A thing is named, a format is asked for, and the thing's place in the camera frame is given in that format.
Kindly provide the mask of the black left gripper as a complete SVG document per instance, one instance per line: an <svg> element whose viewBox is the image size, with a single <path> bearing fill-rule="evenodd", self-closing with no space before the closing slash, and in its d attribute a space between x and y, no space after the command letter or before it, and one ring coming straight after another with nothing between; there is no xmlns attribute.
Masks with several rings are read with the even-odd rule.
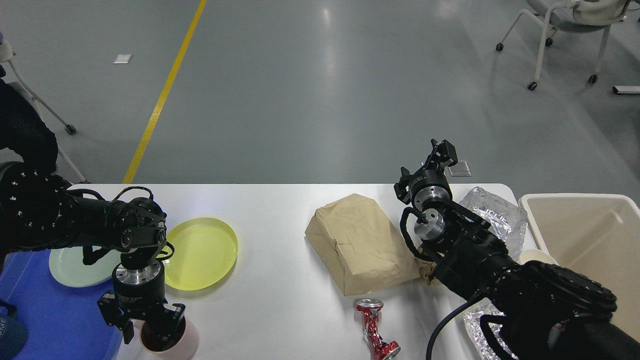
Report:
<svg viewBox="0 0 640 360"><path fill-rule="evenodd" d="M175 346L186 329L183 303L165 307L165 267L153 260L142 269L126 269L119 264L112 272L114 292L105 292L97 301L103 321L116 327L124 344L134 338L131 319L146 321L147 346Z"/></svg>

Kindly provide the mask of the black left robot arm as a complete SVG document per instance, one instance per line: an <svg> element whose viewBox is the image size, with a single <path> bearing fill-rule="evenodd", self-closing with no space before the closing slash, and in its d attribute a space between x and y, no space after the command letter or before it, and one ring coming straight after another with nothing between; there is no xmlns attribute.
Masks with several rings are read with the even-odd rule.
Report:
<svg viewBox="0 0 640 360"><path fill-rule="evenodd" d="M91 189L71 189L53 175L23 162L1 165L1 254L82 248L84 265L110 251L119 253L110 276L112 291L98 299L108 326L129 344L134 321L152 351L176 346L186 331L185 305L165 296L164 260L175 248L167 240L167 214L153 192L125 202L107 200Z"/></svg>

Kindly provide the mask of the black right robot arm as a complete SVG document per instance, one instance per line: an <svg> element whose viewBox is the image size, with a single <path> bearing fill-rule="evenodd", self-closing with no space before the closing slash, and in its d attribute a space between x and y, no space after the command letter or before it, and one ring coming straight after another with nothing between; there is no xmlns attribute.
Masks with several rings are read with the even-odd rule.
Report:
<svg viewBox="0 0 640 360"><path fill-rule="evenodd" d="M611 323L613 292L559 265L513 260L490 223L453 200L445 168L458 162L455 146L430 143L423 166L402 167L394 184L406 205L400 232L414 257L434 262L433 276L465 303L436 326L426 359L452 319L489 299L501 315L485 314L479 325L501 360L637 360L639 343Z"/></svg>

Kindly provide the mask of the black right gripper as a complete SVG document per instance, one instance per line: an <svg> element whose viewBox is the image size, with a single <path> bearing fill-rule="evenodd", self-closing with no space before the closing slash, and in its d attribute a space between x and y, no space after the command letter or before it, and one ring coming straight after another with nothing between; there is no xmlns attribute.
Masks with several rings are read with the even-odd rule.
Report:
<svg viewBox="0 0 640 360"><path fill-rule="evenodd" d="M396 198L414 208L425 207L423 203L432 198L453 199L444 169L458 164L455 146L446 139L431 139L430 143L432 151L423 168L410 173L409 169L402 166L400 178L393 185Z"/></svg>

